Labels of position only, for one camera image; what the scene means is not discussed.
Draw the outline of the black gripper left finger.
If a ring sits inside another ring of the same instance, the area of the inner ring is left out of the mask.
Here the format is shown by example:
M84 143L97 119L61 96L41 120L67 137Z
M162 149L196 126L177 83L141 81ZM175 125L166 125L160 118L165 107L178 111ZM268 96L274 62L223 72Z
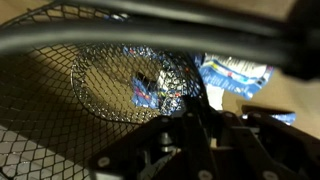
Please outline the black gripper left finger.
M215 157L210 147L212 112L196 97L184 96L182 115L184 151L188 169L195 180L220 180Z

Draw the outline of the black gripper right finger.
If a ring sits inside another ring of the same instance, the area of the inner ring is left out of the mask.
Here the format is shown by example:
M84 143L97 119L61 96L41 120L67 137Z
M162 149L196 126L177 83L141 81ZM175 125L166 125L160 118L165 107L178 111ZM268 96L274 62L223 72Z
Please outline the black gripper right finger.
M250 128L231 112L224 112L221 146L231 155L223 161L230 180L294 180L297 175L276 163Z

